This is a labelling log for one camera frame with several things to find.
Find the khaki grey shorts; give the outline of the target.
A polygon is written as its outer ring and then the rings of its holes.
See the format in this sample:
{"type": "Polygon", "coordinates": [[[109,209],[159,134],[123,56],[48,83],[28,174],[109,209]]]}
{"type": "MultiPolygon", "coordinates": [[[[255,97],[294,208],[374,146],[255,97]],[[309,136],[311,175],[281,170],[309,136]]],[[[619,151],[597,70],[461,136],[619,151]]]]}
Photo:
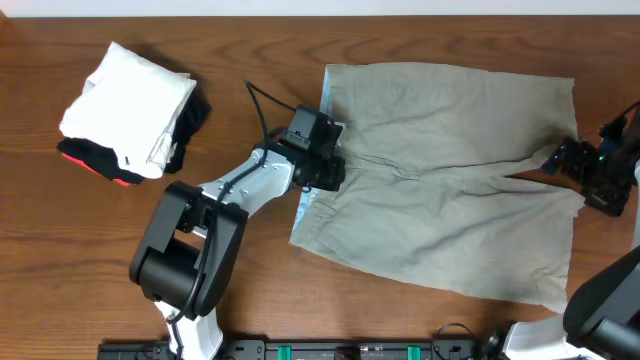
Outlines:
{"type": "Polygon", "coordinates": [[[304,194],[290,241],[342,265],[562,312],[576,192],[524,178],[577,123],[570,78],[433,63],[330,64],[346,177],[304,194]]]}

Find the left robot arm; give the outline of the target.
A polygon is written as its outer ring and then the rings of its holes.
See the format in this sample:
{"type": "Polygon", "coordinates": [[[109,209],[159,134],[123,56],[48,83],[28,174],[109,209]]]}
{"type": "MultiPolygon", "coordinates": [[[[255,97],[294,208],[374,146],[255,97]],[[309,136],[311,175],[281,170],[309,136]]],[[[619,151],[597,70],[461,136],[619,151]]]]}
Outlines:
{"type": "Polygon", "coordinates": [[[321,120],[283,130],[252,149],[225,176],[164,191],[129,267],[130,280],[164,317],[171,359],[214,359],[224,335],[216,308],[226,291],[251,216],[291,187],[336,191],[345,177],[345,126],[321,120]]]}

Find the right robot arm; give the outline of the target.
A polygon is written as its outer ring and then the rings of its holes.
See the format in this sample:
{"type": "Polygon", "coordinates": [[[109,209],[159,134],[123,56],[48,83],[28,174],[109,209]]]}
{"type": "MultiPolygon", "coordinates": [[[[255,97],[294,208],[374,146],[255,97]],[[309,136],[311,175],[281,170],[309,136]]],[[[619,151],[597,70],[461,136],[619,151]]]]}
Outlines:
{"type": "MultiPolygon", "coordinates": [[[[601,142],[567,138],[541,170],[580,185],[585,204],[622,214],[639,187],[639,104],[600,127],[601,142]]],[[[563,314],[516,322],[489,338],[478,359],[637,359],[639,357],[639,231],[633,248],[585,282],[563,314]]]]}

